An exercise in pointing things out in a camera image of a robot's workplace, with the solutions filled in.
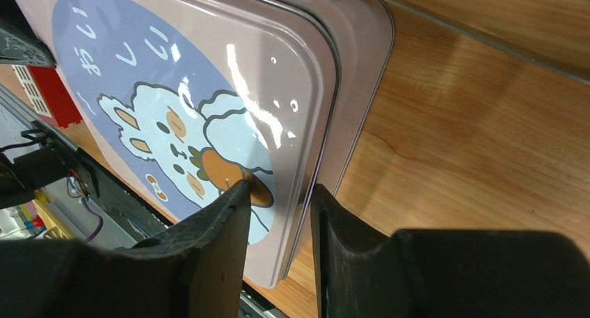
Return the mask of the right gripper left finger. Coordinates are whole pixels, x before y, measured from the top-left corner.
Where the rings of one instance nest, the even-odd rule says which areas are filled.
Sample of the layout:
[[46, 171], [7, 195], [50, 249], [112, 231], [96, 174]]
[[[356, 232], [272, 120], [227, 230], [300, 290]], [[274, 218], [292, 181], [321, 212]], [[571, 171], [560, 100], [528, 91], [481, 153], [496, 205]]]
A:
[[3, 240], [1, 316], [237, 317], [250, 191], [239, 180], [203, 210], [131, 248]]

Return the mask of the silver compartment tin box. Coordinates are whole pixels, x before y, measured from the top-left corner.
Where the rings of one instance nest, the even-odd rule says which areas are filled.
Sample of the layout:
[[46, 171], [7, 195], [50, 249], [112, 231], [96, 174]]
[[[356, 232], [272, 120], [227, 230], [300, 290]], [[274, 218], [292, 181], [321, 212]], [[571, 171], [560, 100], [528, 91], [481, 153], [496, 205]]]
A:
[[246, 277], [286, 277], [309, 237], [312, 188], [336, 192], [394, 42], [379, 0], [234, 0], [226, 65], [245, 113], [216, 148], [253, 177]]

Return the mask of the silver tin lid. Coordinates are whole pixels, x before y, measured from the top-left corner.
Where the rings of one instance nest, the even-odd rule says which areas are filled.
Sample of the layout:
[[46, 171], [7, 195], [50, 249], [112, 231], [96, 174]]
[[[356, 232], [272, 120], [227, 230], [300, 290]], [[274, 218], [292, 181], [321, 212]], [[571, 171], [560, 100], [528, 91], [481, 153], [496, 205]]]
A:
[[168, 218], [252, 186], [245, 276], [288, 272], [341, 64], [290, 0], [16, 0], [114, 171]]

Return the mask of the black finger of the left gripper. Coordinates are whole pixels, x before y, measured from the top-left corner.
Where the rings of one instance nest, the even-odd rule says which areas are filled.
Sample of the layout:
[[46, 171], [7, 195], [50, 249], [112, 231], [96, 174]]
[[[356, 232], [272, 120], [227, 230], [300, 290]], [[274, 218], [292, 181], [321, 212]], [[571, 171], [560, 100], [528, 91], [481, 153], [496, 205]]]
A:
[[16, 0], [1, 0], [1, 64], [56, 67], [52, 53], [33, 32]]

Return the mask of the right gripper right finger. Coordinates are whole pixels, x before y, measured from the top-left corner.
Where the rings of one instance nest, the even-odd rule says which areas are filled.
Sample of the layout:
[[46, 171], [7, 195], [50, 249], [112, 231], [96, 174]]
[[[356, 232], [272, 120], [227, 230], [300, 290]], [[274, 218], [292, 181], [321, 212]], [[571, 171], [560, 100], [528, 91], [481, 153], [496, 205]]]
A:
[[310, 215], [320, 317], [589, 316], [589, 261], [557, 232], [386, 236], [321, 184]]

